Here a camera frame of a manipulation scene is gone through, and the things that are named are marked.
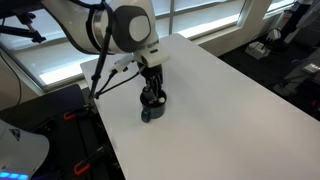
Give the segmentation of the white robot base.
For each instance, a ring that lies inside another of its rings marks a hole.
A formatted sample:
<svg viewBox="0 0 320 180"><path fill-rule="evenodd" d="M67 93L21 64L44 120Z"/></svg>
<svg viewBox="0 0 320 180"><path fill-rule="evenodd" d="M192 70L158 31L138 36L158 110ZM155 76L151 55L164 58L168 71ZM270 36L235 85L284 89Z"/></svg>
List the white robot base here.
<svg viewBox="0 0 320 180"><path fill-rule="evenodd" d="M49 153L49 140L0 120L0 180L31 180Z"/></svg>

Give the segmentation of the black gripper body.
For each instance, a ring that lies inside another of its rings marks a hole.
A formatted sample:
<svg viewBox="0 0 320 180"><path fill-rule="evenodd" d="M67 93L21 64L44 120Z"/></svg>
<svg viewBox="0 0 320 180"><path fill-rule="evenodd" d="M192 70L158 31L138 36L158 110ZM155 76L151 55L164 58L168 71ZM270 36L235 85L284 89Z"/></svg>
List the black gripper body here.
<svg viewBox="0 0 320 180"><path fill-rule="evenodd" d="M161 65L152 68L146 67L141 75L145 78L147 85L160 88L163 84L163 71Z"/></svg>

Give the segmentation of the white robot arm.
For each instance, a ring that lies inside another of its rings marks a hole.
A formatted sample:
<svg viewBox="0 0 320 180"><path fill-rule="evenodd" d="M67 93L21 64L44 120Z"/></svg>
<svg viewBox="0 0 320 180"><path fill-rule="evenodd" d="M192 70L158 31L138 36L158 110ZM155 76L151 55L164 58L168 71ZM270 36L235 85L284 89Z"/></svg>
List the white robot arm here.
<svg viewBox="0 0 320 180"><path fill-rule="evenodd" d="M106 58L121 54L123 58L110 73L114 75L135 62L146 81L142 101L150 105L165 102L162 64L169 54L159 41L151 0L100 0L95 4L82 0L40 0L40 3L77 50L99 56L92 76L93 98L110 90L106 85L97 87Z"/></svg>

